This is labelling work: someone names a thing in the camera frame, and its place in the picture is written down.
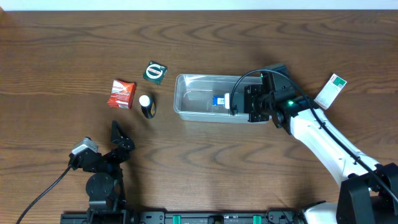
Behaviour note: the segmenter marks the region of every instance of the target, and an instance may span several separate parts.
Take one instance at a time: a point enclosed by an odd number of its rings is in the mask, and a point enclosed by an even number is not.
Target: black bottle
[[[153,99],[151,99],[147,95],[142,95],[139,98],[139,104],[141,105],[141,110],[144,116],[148,119],[151,119],[156,114],[156,106]]]

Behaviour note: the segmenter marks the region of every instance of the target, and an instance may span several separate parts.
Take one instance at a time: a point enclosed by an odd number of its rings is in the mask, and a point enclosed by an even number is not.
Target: clear plastic container
[[[239,76],[181,74],[177,77],[174,91],[174,111],[183,120],[224,123],[250,123],[249,115],[237,113],[229,115],[224,105],[213,105],[214,96],[231,93]],[[243,105],[243,91],[246,85],[261,84],[259,77],[246,77],[238,85],[234,94],[234,104]]]

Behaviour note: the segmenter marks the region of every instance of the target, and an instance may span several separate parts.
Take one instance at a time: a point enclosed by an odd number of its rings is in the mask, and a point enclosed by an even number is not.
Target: wooden table
[[[180,73],[242,75],[277,62],[311,96],[332,73],[348,81],[331,122],[366,154],[397,162],[395,11],[8,12],[0,25],[0,223],[22,211],[89,136],[108,152],[112,120],[136,143],[122,165],[138,208],[266,210],[336,203],[339,188],[301,142],[265,125],[182,121]],[[169,72],[141,75],[150,60]],[[109,108],[114,79],[137,83],[133,109]],[[157,97],[145,119],[138,98]],[[88,208],[90,174],[71,171],[24,219],[59,223]]]

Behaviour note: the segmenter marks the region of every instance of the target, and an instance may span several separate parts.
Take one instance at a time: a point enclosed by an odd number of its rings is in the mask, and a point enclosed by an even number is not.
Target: red box
[[[126,83],[119,80],[113,81],[111,97],[108,100],[110,107],[131,109],[132,99],[136,91],[135,83]]]

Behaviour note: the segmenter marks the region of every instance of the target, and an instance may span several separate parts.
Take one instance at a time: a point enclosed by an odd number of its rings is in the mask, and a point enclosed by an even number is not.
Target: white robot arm
[[[244,89],[244,112],[249,114],[249,122],[267,121],[271,115],[277,128],[284,128],[318,157],[340,187],[337,205],[319,203],[301,211],[306,222],[398,223],[398,198],[394,193],[398,192],[398,166],[382,166],[355,147],[290,79],[284,65],[253,70],[239,80],[255,72],[261,72],[262,85]],[[232,110],[239,80],[231,92]],[[371,197],[370,190],[379,195]]]
[[[325,122],[326,127],[343,142],[352,153],[360,156],[361,160],[372,170],[376,170],[377,160],[365,155],[346,139],[326,118],[321,109],[315,109],[316,114]],[[298,115],[290,120],[290,131],[298,140],[302,141],[318,157],[328,169],[338,186],[347,180],[349,175],[363,175],[367,171],[348,155],[326,131],[320,128],[310,109],[298,112]],[[307,209],[303,215],[309,224],[312,223],[337,223],[337,204],[321,203]]]

